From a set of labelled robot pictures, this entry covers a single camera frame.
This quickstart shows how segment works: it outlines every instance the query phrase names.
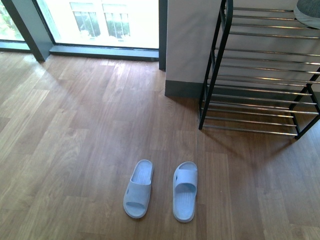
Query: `laminate floor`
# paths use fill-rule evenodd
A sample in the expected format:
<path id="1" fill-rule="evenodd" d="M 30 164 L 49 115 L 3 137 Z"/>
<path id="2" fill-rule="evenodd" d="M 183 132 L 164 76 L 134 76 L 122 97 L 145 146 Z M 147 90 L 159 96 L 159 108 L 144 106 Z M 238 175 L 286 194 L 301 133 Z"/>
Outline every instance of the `laminate floor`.
<path id="1" fill-rule="evenodd" d="M 197 100 L 166 97 L 157 62 L 0 53 L 1 240 L 319 240 L 320 123 L 300 140 L 198 130 Z M 154 164 L 146 215 L 123 196 Z M 172 178 L 198 166 L 196 213 Z"/>

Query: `black metal shoe rack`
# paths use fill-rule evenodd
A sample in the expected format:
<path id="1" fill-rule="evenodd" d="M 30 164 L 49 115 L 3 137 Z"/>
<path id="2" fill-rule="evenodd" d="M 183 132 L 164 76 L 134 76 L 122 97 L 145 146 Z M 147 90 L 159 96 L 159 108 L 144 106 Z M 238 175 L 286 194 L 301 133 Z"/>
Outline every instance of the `black metal shoe rack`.
<path id="1" fill-rule="evenodd" d="M 231 35 L 237 37 L 228 48 Z M 312 89 L 320 83 L 320 55 L 312 52 L 319 40 L 320 30 L 299 23 L 292 10 L 233 7 L 233 0 L 222 0 L 199 99 L 199 129 L 299 139 L 320 118 Z M 311 53 L 301 53 L 301 45 Z"/>

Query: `slipper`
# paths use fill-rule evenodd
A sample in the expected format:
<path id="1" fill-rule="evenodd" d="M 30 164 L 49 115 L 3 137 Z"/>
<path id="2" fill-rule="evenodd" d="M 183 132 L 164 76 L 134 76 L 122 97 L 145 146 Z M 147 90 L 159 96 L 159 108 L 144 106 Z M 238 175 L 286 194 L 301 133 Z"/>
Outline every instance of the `slipper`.
<path id="1" fill-rule="evenodd" d="M 149 160 L 139 161 L 123 198 L 125 212 L 134 219 L 142 218 L 148 209 L 154 166 Z"/>
<path id="2" fill-rule="evenodd" d="M 198 169 L 191 161 L 180 164 L 173 175 L 173 215 L 179 222 L 190 222 L 195 215 Z"/>

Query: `window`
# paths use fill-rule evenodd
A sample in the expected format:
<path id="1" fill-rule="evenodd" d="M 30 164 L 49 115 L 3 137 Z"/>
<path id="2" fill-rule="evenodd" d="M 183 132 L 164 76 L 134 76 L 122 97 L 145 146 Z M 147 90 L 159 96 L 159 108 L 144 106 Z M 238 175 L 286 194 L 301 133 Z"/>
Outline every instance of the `window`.
<path id="1" fill-rule="evenodd" d="M 103 11 L 109 36 L 119 40 L 130 37 L 129 18 L 125 5 L 104 4 Z"/>
<path id="2" fill-rule="evenodd" d="M 0 40 L 24 41 L 2 1 L 0 1 Z"/>
<path id="3" fill-rule="evenodd" d="M 56 43 L 159 48 L 159 0 L 36 0 Z"/>
<path id="4" fill-rule="evenodd" d="M 82 36 L 95 38 L 100 35 L 97 14 L 92 3 L 70 2 L 71 9 Z"/>

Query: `baseboard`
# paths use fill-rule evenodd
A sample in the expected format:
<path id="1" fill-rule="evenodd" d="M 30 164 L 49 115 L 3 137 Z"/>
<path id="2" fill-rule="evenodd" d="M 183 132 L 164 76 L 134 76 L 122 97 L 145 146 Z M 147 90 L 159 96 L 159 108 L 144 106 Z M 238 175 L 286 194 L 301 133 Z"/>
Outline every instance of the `baseboard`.
<path id="1" fill-rule="evenodd" d="M 202 83 L 198 82 L 185 82 L 185 81 L 165 81 L 165 93 L 167 97 L 182 97 L 182 98 L 196 98 L 198 99 L 201 94 Z M 241 90 L 229 90 L 229 89 L 221 89 L 217 88 L 214 90 L 215 94 L 224 94 L 224 95 L 236 95 L 243 97 L 253 97 L 253 98 L 272 98 L 278 100 L 287 100 L 293 101 L 295 99 L 294 95 L 286 95 L 286 94 L 270 94 L 263 92 L 249 92 L 241 91 Z M 318 100 L 320 100 L 320 92 L 314 92 L 315 96 Z M 308 97 L 302 98 L 303 101 L 310 101 Z"/>
<path id="2" fill-rule="evenodd" d="M 202 83 L 185 81 L 165 81 L 165 93 L 167 97 L 182 97 L 198 99 L 200 97 Z"/>

